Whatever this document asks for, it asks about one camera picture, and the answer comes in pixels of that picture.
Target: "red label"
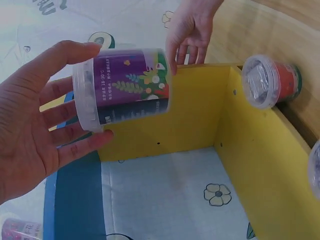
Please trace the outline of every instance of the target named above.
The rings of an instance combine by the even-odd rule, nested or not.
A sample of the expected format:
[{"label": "red label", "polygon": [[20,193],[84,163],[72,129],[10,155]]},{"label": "red label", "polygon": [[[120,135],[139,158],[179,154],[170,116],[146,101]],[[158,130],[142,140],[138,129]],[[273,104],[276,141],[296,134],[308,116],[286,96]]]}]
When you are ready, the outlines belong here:
[{"label": "red label", "polygon": [[293,96],[298,87],[295,70],[291,65],[276,63],[279,74],[279,98],[278,102]]}]

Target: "yellow board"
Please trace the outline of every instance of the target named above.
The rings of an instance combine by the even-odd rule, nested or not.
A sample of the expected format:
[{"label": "yellow board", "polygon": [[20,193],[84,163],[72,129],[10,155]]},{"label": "yellow board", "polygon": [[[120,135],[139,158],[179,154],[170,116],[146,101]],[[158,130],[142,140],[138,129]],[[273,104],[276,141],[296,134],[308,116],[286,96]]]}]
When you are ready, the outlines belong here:
[{"label": "yellow board", "polygon": [[[54,108],[54,107],[56,107],[58,105],[63,104],[64,101],[65,101],[65,98],[66,98],[66,95],[64,95],[62,97],[59,97],[58,99],[55,99],[55,100],[53,100],[51,102],[48,102],[45,105],[42,105],[40,107],[40,112],[43,112],[44,110],[51,109],[51,108]],[[50,128],[49,130],[52,131],[52,130],[54,130],[56,128],[57,128],[57,126],[54,126],[54,127]]]},{"label": "yellow board", "polygon": [[277,109],[251,107],[231,68],[214,144],[259,240],[320,239],[309,147]]},{"label": "yellow board", "polygon": [[169,113],[109,125],[114,140],[101,161],[188,151],[214,144],[230,73],[228,65],[183,67],[172,79]]}]

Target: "purple label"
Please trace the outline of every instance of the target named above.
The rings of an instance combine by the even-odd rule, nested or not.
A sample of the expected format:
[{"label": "purple label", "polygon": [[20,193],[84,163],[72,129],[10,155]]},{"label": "purple label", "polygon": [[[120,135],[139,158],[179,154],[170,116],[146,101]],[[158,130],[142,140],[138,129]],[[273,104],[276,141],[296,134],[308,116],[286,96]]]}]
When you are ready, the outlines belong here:
[{"label": "purple label", "polygon": [[161,50],[101,51],[93,60],[93,71],[101,124],[167,110],[168,68]]}]

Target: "hand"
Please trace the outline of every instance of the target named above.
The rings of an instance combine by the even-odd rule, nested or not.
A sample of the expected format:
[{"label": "hand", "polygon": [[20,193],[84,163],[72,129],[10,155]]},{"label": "hand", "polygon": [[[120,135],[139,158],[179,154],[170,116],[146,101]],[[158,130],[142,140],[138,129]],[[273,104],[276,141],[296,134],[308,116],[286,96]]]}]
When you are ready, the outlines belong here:
[{"label": "hand", "polygon": [[172,74],[177,64],[203,64],[213,30],[214,14],[223,0],[184,0],[173,14],[166,38],[166,55]]},{"label": "hand", "polygon": [[0,84],[0,204],[26,194],[59,168],[113,138],[107,130],[66,145],[87,133],[79,122],[48,129],[74,117],[75,102],[39,110],[73,90],[71,77],[47,84],[50,77],[66,64],[95,57],[100,47],[95,43],[59,42]]}]

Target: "plastic cup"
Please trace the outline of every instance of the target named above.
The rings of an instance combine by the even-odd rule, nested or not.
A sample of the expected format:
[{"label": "plastic cup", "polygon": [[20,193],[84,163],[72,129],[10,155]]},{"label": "plastic cup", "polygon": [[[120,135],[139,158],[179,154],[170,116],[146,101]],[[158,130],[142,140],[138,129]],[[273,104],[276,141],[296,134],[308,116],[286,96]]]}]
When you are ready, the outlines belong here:
[{"label": "plastic cup", "polygon": [[252,106],[266,109],[296,98],[302,89],[302,77],[293,64],[273,61],[265,55],[254,55],[243,65],[242,86]]},{"label": "plastic cup", "polygon": [[309,155],[308,178],[313,194],[320,199],[320,140],[315,143]]},{"label": "plastic cup", "polygon": [[77,116],[86,131],[166,113],[171,70],[162,49],[108,49],[73,66]]},{"label": "plastic cup", "polygon": [[42,240],[43,225],[1,216],[1,240]]}]

